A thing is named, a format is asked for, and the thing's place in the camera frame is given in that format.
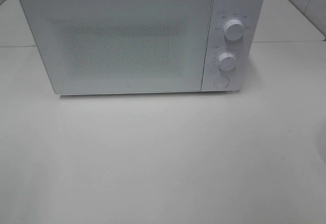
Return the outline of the round white door button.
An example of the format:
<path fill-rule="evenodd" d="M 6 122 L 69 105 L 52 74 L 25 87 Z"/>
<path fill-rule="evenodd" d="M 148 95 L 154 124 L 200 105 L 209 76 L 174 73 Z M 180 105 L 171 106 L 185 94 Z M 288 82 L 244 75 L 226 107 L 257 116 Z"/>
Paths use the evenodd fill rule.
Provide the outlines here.
<path fill-rule="evenodd" d="M 230 79 L 227 76 L 219 76 L 214 80 L 214 86 L 218 89 L 225 89 L 229 82 Z"/>

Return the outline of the upper white control knob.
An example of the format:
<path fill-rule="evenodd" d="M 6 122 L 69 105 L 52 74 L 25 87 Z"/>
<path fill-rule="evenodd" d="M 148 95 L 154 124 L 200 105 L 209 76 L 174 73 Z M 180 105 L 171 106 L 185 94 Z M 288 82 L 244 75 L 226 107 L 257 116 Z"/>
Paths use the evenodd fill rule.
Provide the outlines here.
<path fill-rule="evenodd" d="M 224 36 L 229 41 L 237 41 L 244 36 L 245 23 L 239 18 L 230 18 L 223 23 Z"/>

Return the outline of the lower white control knob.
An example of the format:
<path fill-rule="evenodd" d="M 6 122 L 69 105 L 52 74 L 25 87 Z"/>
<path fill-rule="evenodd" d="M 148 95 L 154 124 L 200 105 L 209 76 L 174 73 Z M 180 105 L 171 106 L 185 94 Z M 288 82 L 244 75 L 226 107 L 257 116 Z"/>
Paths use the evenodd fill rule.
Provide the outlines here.
<path fill-rule="evenodd" d="M 218 56 L 217 64 L 220 70 L 231 71 L 236 67 L 237 58 L 231 52 L 224 52 Z"/>

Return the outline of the white microwave door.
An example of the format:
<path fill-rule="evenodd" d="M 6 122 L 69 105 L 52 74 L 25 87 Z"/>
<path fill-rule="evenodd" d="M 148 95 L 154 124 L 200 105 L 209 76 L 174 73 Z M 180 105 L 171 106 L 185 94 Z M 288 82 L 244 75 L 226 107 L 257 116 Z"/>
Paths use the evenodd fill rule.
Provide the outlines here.
<path fill-rule="evenodd" d="M 20 0 L 58 95 L 201 89 L 212 0 Z"/>

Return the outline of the white control knob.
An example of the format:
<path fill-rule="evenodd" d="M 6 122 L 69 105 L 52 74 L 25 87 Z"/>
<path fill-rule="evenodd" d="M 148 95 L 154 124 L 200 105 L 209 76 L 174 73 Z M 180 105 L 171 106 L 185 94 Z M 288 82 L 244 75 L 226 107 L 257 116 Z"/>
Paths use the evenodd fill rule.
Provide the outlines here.
<path fill-rule="evenodd" d="M 239 18 L 230 18 L 223 23 L 224 36 L 229 41 L 237 41 L 244 36 L 245 23 Z"/>
<path fill-rule="evenodd" d="M 231 52 L 224 52 L 218 56 L 217 64 L 220 70 L 231 71 L 236 67 L 237 58 Z"/>

